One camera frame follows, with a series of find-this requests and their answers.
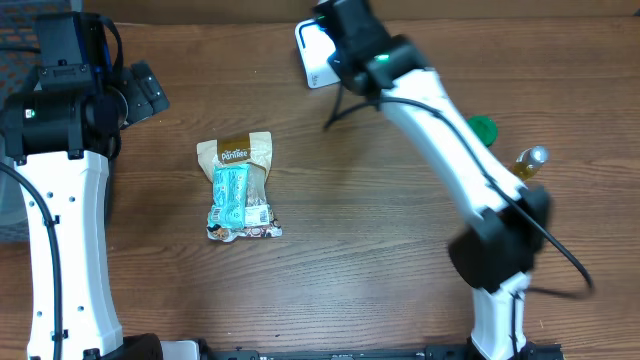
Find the green white yogurt cup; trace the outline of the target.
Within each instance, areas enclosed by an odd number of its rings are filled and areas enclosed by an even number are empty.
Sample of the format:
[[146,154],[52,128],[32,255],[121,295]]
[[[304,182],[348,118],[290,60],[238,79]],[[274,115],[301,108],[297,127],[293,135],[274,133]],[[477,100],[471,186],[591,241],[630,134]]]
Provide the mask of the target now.
[[487,148],[497,140],[498,126],[490,117],[475,115],[468,119],[468,124]]

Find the brown white snack bag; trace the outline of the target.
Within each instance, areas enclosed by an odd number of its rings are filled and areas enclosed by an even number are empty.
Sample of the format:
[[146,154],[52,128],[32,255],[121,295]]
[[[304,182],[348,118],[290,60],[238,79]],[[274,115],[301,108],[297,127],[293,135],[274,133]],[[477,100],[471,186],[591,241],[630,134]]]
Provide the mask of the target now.
[[221,140],[209,140],[196,146],[198,163],[212,183],[215,167],[249,165],[248,190],[245,208],[245,227],[227,229],[209,227],[211,240],[233,242],[238,238],[272,238],[282,235],[281,225],[266,196],[266,183],[273,158],[272,136],[269,132],[252,132]]

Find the teal snack packet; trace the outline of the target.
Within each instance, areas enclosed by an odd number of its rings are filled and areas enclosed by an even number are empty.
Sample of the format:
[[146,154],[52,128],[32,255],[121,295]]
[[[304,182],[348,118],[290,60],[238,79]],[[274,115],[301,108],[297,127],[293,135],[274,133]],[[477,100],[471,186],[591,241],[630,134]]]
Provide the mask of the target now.
[[208,216],[209,227],[245,227],[248,175],[248,164],[214,168],[213,205]]

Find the yellow liquid glass bottle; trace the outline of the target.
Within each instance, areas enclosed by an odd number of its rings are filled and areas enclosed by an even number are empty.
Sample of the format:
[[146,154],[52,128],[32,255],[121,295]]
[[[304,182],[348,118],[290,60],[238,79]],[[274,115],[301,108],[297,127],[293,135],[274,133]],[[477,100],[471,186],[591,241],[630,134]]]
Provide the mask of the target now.
[[523,151],[511,167],[511,172],[521,181],[532,178],[549,160],[549,150],[541,145]]

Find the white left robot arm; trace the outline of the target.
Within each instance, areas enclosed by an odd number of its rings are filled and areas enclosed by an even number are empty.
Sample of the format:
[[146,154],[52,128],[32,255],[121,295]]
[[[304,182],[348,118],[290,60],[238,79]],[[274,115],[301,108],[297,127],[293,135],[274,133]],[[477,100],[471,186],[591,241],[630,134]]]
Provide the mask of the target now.
[[169,107],[145,62],[126,65],[107,41],[107,17],[85,12],[36,19],[35,82],[1,111],[7,162],[29,225],[31,359],[158,359],[159,338],[125,336],[109,284],[106,203],[121,133]]

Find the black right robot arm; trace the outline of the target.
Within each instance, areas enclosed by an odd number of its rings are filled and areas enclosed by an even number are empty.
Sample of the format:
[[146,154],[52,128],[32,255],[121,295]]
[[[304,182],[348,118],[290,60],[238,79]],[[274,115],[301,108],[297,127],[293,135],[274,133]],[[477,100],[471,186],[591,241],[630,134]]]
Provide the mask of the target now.
[[448,96],[437,70],[404,35],[392,36],[366,1],[321,1],[314,18],[335,45],[327,62],[414,143],[466,224],[449,245],[471,287],[471,343],[484,359],[520,359],[524,292],[542,245],[549,196],[530,191],[482,143]]

